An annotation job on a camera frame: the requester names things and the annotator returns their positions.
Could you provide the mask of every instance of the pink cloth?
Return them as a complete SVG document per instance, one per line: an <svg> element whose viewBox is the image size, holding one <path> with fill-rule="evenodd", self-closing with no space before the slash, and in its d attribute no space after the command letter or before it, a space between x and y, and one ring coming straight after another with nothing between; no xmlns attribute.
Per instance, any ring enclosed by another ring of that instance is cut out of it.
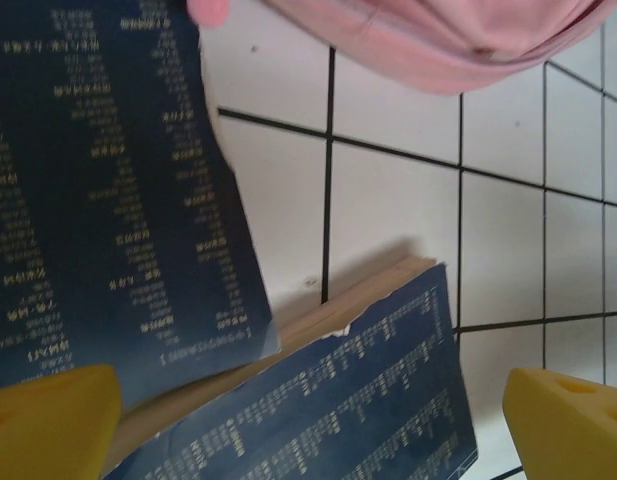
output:
<svg viewBox="0 0 617 480"><path fill-rule="evenodd" d="M617 0L264 1L360 63L441 94L539 65L590 35L617 6ZM229 0L188 0L188 9L201 25L218 26Z"/></svg>
<svg viewBox="0 0 617 480"><path fill-rule="evenodd" d="M230 0L188 0L190 17L202 27L220 27L229 12Z"/></svg>

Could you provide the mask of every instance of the book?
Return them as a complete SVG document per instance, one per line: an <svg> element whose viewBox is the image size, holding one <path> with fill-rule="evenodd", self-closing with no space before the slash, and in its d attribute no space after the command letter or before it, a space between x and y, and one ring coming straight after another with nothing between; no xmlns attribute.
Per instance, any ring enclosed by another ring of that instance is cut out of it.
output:
<svg viewBox="0 0 617 480"><path fill-rule="evenodd" d="M111 364L125 409L278 352L177 0L0 0L0 388Z"/></svg>
<svg viewBox="0 0 617 480"><path fill-rule="evenodd" d="M457 479L477 459L445 266L407 258L281 337L122 421L108 468L148 441L105 478Z"/></svg>

